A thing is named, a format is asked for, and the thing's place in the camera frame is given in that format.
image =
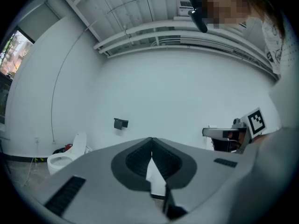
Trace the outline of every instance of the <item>brown hair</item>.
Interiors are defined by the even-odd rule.
[[[274,0],[246,0],[248,4],[253,6],[258,13],[264,12],[272,20],[280,31],[281,37],[285,38],[285,28],[283,24],[283,17],[276,6]]]

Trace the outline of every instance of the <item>concrete floor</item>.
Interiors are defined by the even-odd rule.
[[[46,162],[37,162],[34,161],[31,164],[31,171],[29,174],[28,181],[24,185],[28,171],[30,167],[29,162],[16,162],[16,161],[7,161],[11,174],[8,173],[9,177],[14,186],[24,189],[30,193],[33,192],[36,188],[38,188],[43,181],[45,181],[48,177],[50,177],[50,173],[48,171],[48,165]],[[162,210],[163,208],[163,200],[154,199],[155,205]]]

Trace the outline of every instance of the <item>black headset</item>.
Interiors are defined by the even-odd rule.
[[[190,0],[190,2],[194,9],[188,12],[189,16],[191,16],[193,22],[201,32],[207,32],[206,24],[203,21],[206,18],[206,14],[202,10],[201,0]]]

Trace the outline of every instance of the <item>white toilet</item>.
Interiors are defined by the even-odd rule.
[[[72,147],[64,153],[52,154],[48,157],[48,170],[51,175],[70,164],[76,158],[85,153],[86,133],[80,132],[76,135]]]

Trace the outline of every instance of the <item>black baseboard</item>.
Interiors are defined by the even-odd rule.
[[[165,200],[165,196],[159,196],[159,195],[155,195],[155,194],[151,194],[150,196],[154,199]]]
[[[1,158],[9,161],[16,161],[16,162],[31,162],[33,157],[20,157],[20,156],[13,156],[8,154],[0,154]],[[47,162],[47,158],[34,158],[34,162]]]

